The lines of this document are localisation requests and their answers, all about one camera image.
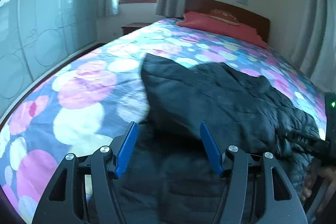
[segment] floral bedspread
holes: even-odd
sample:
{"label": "floral bedspread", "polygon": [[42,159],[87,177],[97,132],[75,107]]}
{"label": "floral bedspread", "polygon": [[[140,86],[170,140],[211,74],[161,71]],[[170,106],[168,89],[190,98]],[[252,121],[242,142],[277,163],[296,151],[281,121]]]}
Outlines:
{"label": "floral bedspread", "polygon": [[[311,114],[325,138],[324,98],[272,49],[158,21],[67,65],[11,115],[0,132],[0,184],[14,208],[31,223],[50,177],[67,153],[93,153],[147,114],[139,76],[147,52],[191,67],[225,62],[264,75],[293,104]],[[92,193],[87,177],[87,195]]]}

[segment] electrical outlet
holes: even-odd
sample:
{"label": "electrical outlet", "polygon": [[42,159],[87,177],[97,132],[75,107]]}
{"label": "electrical outlet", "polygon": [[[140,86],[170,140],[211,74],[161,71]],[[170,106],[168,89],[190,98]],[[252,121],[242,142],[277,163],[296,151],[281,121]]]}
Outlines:
{"label": "electrical outlet", "polygon": [[249,1],[248,0],[236,0],[238,3],[243,4],[245,6],[248,6]]}

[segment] human hand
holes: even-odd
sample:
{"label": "human hand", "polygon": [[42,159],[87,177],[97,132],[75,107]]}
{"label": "human hand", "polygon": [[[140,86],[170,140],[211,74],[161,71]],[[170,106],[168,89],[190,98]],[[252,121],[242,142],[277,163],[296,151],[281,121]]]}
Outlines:
{"label": "human hand", "polygon": [[328,166],[328,167],[322,167],[317,168],[317,165],[313,162],[308,167],[308,173],[309,175],[306,177],[304,182],[304,187],[302,190],[301,200],[302,202],[305,202],[307,198],[311,196],[311,189],[314,186],[315,180],[317,175],[326,178],[330,181],[330,184],[328,186],[328,189],[325,193],[324,199],[321,202],[320,206],[318,207],[316,214],[320,214],[324,208],[328,205],[329,201],[333,197],[336,191],[336,167],[334,166]]}

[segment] dark gray comforter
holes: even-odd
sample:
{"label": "dark gray comforter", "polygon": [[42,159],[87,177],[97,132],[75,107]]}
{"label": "dark gray comforter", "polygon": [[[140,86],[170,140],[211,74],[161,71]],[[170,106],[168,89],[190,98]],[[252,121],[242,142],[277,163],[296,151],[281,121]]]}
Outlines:
{"label": "dark gray comforter", "polygon": [[[312,157],[284,135],[300,131],[318,137],[318,129],[264,76],[252,77],[224,63],[188,69],[148,54],[142,81],[150,112],[139,125],[127,172],[115,183],[129,224],[211,223],[225,183],[208,162],[200,140],[202,120],[219,145],[272,152],[300,192]],[[244,218],[249,218],[248,208]]]}

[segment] wooden headboard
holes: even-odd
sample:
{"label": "wooden headboard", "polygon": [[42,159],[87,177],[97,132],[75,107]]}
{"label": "wooden headboard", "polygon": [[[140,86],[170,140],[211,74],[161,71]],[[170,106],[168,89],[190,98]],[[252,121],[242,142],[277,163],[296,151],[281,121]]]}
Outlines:
{"label": "wooden headboard", "polygon": [[215,0],[185,0],[184,12],[199,12],[208,14],[212,9],[219,9],[234,15],[241,23],[256,28],[263,41],[268,41],[270,21],[243,8]]}

